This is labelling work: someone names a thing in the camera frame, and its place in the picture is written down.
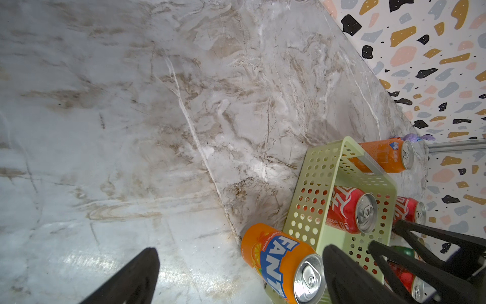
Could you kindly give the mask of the red cola can column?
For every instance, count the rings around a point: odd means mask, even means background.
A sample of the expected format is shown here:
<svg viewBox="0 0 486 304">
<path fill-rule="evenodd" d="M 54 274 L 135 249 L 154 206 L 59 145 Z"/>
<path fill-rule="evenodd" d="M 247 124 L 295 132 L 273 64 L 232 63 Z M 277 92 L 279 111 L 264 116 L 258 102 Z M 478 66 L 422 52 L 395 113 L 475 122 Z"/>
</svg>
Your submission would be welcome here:
<svg viewBox="0 0 486 304">
<path fill-rule="evenodd" d="M 368 234 L 377 219 L 378 205 L 372 194 L 356 187 L 334 187 L 326 225 L 350 234 Z"/>
<path fill-rule="evenodd" d="M 388 261 L 388 265 L 400 279 L 404 287 L 409 291 L 413 299 L 421 303 L 425 297 L 425 285 L 423 280 L 398 263 Z"/>
</svg>

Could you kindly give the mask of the green soda can column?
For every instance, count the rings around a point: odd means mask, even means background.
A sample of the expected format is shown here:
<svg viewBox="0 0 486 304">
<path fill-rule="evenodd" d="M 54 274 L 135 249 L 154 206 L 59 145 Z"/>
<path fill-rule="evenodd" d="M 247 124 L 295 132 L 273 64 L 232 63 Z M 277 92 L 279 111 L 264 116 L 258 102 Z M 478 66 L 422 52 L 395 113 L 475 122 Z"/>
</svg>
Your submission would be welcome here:
<svg viewBox="0 0 486 304">
<path fill-rule="evenodd" d="M 413 257 L 415 259 L 419 259 L 419 255 L 412 248 L 408 248 L 405 246 L 391 246 L 391 249 L 394 250 L 395 252 L 402 253 L 404 255 Z"/>
</svg>

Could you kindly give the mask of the orange soda can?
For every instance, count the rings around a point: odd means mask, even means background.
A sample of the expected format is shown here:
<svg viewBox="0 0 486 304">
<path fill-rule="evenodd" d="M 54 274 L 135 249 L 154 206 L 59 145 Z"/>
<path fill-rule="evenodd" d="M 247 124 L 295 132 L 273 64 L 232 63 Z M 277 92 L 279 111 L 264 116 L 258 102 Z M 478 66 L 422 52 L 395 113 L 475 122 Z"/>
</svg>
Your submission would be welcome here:
<svg viewBox="0 0 486 304">
<path fill-rule="evenodd" d="M 411 143 L 400 138 L 359 145 L 389 174 L 410 170 L 415 162 Z"/>
<path fill-rule="evenodd" d="M 322 257 L 304 243 L 269 225 L 249 224 L 240 252 L 286 303 L 318 303 L 327 286 Z"/>
</svg>

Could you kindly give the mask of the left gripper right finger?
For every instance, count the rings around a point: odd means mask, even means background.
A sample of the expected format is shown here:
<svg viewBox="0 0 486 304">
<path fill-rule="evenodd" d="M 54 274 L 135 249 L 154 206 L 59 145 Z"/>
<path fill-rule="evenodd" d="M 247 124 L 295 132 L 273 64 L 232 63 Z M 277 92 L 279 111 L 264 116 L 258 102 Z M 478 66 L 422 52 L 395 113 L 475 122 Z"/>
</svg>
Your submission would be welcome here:
<svg viewBox="0 0 486 304">
<path fill-rule="evenodd" d="M 332 303 L 405 303 L 341 249 L 328 245 L 322 253 L 325 281 Z"/>
</svg>

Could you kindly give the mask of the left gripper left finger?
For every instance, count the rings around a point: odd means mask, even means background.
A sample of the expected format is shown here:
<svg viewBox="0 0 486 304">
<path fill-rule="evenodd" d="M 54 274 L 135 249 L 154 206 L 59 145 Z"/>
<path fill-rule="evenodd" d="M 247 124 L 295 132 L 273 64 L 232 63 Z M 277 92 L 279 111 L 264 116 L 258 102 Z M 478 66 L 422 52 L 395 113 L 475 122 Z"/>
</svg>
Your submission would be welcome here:
<svg viewBox="0 0 486 304">
<path fill-rule="evenodd" d="M 151 303 L 159 274 L 155 248 L 145 248 L 82 303 Z"/>
</svg>

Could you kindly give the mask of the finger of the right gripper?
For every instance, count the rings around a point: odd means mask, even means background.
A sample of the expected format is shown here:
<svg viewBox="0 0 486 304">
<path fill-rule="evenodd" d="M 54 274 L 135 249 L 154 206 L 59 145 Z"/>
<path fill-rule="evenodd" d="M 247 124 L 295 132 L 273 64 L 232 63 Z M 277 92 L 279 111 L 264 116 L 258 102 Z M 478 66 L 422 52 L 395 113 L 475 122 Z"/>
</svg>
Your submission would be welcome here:
<svg viewBox="0 0 486 304">
<path fill-rule="evenodd" d="M 398 220 L 393 225 L 392 231 L 402 237 L 412 249 L 414 249 L 425 262 L 442 262 L 425 245 L 422 245 L 415 233 L 440 239 L 446 243 L 455 244 L 459 247 L 447 262 L 478 262 L 485 252 L 485 239 L 469 236 L 466 234 L 454 233 L 442 229 L 436 229 L 426 225 Z"/>
<path fill-rule="evenodd" d="M 478 288 L 469 278 L 458 271 L 446 271 L 443 268 L 426 263 L 424 259 L 419 260 L 397 252 L 378 241 L 371 241 L 368 245 L 368 251 L 392 291 L 408 303 L 416 303 L 417 301 L 411 296 L 392 268 L 392 262 L 434 288 L 435 293 L 427 297 L 424 300 L 425 303 L 478 303 Z"/>
</svg>

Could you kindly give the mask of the pale green plastic basket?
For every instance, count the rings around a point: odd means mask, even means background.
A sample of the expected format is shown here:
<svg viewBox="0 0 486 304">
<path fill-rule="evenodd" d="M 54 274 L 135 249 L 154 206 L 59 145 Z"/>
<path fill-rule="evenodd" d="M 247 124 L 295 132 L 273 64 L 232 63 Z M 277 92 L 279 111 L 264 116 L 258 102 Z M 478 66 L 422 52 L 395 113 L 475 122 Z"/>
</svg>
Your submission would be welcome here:
<svg viewBox="0 0 486 304">
<path fill-rule="evenodd" d="M 350 234 L 326 225 L 334 187 L 355 187 L 377 200 L 378 218 L 368 234 Z M 368 252 L 371 241 L 388 245 L 397 198 L 397 184 L 350 136 L 310 148 L 305 156 L 283 231 L 318 253 L 337 246 L 380 283 L 384 275 Z"/>
</svg>

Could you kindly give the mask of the red cola can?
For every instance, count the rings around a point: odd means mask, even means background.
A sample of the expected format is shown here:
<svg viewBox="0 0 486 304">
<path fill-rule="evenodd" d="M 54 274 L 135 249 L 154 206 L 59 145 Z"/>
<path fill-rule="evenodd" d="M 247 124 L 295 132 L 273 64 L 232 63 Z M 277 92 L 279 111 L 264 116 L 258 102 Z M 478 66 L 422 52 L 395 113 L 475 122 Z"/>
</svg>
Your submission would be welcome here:
<svg viewBox="0 0 486 304">
<path fill-rule="evenodd" d="M 425 225 L 426 219 L 427 211 L 423 202 L 413 198 L 397 197 L 393 225 L 396 225 L 398 220 Z"/>
</svg>

